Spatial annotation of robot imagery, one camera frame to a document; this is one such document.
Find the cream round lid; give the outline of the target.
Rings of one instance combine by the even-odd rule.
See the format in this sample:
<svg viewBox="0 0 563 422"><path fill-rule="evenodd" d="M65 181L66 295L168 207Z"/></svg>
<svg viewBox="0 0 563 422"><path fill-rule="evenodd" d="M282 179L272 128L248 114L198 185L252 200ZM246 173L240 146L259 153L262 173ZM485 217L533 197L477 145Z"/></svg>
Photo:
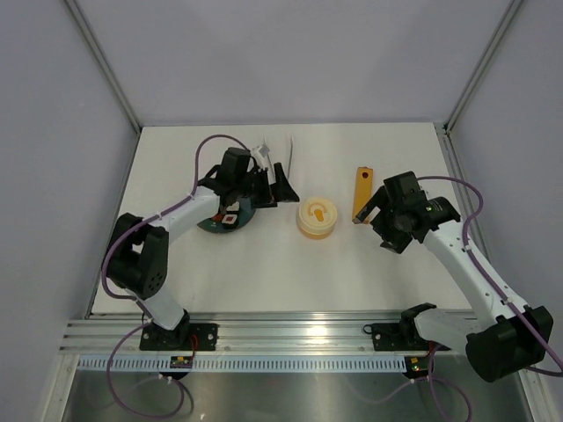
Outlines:
<svg viewBox="0 0 563 422"><path fill-rule="evenodd" d="M335 205L323 197L310 197L304 200L297 211L297 221L304 221L311 226L337 222L338 211Z"/></svg>

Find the sushi roll red centre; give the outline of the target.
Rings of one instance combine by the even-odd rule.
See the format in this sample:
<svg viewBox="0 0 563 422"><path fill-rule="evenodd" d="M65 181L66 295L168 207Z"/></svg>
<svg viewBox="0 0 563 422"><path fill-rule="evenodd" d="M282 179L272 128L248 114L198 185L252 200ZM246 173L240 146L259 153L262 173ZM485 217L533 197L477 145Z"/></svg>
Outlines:
<svg viewBox="0 0 563 422"><path fill-rule="evenodd" d="M228 229L233 229L238 225L238 215L237 214L225 214L221 220L221 224Z"/></svg>

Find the metal serving tongs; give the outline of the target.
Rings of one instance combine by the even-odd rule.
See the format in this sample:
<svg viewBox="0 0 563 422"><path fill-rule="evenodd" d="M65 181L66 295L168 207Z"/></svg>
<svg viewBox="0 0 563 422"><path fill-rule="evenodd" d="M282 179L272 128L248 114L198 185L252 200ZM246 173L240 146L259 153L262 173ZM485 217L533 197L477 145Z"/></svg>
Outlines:
<svg viewBox="0 0 563 422"><path fill-rule="evenodd" d="M290 178L293 161L294 161L294 154L295 154L295 137L290 135L285 139L285 143L287 144L288 154L287 154L287 162L284 166L285 174L287 178ZM272 147L269 144L268 138L264 135L262 139L262 146L266 148L267 152L265 155L267 168L274 174L274 162L272 160Z"/></svg>

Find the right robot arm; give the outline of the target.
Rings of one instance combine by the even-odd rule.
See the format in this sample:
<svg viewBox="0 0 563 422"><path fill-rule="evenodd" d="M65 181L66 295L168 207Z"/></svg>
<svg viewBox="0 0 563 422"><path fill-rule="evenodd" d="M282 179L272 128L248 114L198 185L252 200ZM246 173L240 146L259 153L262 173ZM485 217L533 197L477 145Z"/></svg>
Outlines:
<svg viewBox="0 0 563 422"><path fill-rule="evenodd" d="M417 240L443 265L476 317L471 323L432 303L402 311L401 342L419 348L426 342L464 355L485 381L494 382L523 369L538 370L547 352L553 319L543 307L532 308L491 267L464 232L464 221L443 197L428 199L419 188L395 193L382 186L354 216L369 219L382 248L396 254Z"/></svg>

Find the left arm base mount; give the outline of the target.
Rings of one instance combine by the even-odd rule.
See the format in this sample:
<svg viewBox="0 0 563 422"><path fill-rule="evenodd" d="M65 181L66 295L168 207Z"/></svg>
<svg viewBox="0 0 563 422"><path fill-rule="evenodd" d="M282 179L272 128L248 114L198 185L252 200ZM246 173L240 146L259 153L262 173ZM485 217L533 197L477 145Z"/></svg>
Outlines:
<svg viewBox="0 0 563 422"><path fill-rule="evenodd" d="M149 352L213 352L216 349L218 329L218 324L192 322L185 311L173 330L165 330L156 323L144 327L139 348Z"/></svg>

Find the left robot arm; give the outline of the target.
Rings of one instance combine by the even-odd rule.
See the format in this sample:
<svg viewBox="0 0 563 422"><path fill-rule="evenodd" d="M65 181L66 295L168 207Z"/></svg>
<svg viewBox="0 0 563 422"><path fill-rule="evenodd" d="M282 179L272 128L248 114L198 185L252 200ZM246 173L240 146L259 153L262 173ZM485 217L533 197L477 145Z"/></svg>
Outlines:
<svg viewBox="0 0 563 422"><path fill-rule="evenodd" d="M118 218L103 280L126 290L160 328L159 339L179 350L188 343L190 329L187 312L164 286L170 245L195 227L230 233L243 228L260 208L299 200L281 164L269 170L257 153L231 147L180 203L153 217L126 213Z"/></svg>

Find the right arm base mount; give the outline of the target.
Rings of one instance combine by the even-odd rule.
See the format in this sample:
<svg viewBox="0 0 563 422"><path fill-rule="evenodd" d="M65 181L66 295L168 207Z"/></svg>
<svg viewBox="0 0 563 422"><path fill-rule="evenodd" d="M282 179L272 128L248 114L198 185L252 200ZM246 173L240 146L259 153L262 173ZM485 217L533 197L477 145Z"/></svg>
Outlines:
<svg viewBox="0 0 563 422"><path fill-rule="evenodd" d="M431 353L435 343L423 339L414 324L420 313L431 309L436 306L426 302L402 311L397 322L365 324L362 332L370 336L376 352Z"/></svg>

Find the yellow round lunch box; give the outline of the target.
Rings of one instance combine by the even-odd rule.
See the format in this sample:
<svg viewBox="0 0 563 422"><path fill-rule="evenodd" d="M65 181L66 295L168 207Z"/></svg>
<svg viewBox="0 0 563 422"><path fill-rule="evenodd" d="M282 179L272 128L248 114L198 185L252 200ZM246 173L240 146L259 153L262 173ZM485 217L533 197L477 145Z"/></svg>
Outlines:
<svg viewBox="0 0 563 422"><path fill-rule="evenodd" d="M313 240L321 240L329 237L333 233L335 223L311 226L310 224L306 224L304 221L298 221L297 227L305 237Z"/></svg>

